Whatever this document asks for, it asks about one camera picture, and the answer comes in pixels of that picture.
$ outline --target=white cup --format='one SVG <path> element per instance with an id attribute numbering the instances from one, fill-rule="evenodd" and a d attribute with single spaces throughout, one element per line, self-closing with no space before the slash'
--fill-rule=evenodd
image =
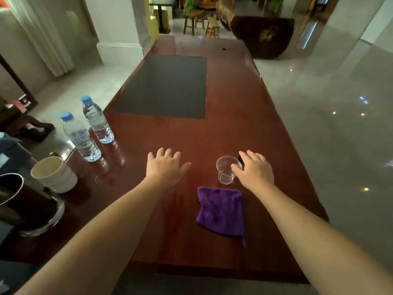
<path id="1" fill-rule="evenodd" d="M 30 172 L 32 177 L 56 193 L 71 190 L 78 182 L 78 177 L 60 157 L 47 157 L 39 161 Z"/>

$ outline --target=white curtain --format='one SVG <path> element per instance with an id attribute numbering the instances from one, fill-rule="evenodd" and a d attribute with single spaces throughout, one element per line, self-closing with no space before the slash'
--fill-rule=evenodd
<path id="1" fill-rule="evenodd" d="M 74 68 L 71 54 L 43 1 L 6 0 L 6 2 L 53 75 L 59 77 L 71 71 Z"/>

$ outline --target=person's left hand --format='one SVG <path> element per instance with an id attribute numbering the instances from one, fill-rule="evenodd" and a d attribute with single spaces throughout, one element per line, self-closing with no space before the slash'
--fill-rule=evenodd
<path id="1" fill-rule="evenodd" d="M 190 162 L 180 167 L 181 155 L 176 152 L 172 157 L 172 149 L 167 149 L 164 153 L 164 148 L 158 150 L 156 157 L 150 152 L 147 156 L 146 178 L 157 176 L 169 187 L 174 186 L 191 167 Z"/>

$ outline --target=person's right arm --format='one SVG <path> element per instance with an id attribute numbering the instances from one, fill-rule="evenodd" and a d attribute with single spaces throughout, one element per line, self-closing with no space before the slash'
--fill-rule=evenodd
<path id="1" fill-rule="evenodd" d="M 320 294 L 393 294 L 393 275 L 384 266 L 274 186 L 272 168 L 261 154 L 239 153 L 244 170 L 233 164 L 232 171 L 266 207 Z"/>

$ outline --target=reddish-brown tabletop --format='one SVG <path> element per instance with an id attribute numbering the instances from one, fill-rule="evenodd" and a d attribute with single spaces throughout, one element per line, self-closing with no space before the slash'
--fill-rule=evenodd
<path id="1" fill-rule="evenodd" d="M 37 263 L 52 257 L 94 216 L 134 188 L 145 177 L 147 154 L 164 147 L 181 151 L 182 162 L 193 165 L 155 208 L 129 269 L 307 283 L 258 199 L 237 178 L 228 186 L 217 179 L 215 163 L 220 156 L 238 157 L 239 150 L 247 149 L 262 153 L 273 167 L 276 185 L 328 220 L 243 42 L 161 35 L 148 56 L 151 53 L 207 57 L 206 118 L 112 113 L 111 107 L 131 75 L 105 109 L 115 145 L 100 145 L 103 159 L 96 163 L 87 163 L 74 152 L 67 163 L 79 181 L 62 195 L 67 202 L 61 221 L 36 238 L 12 233 L 0 247 L 1 258 Z M 196 224 L 198 186 L 242 191 L 247 248 L 242 247 L 241 239 L 218 235 Z"/>

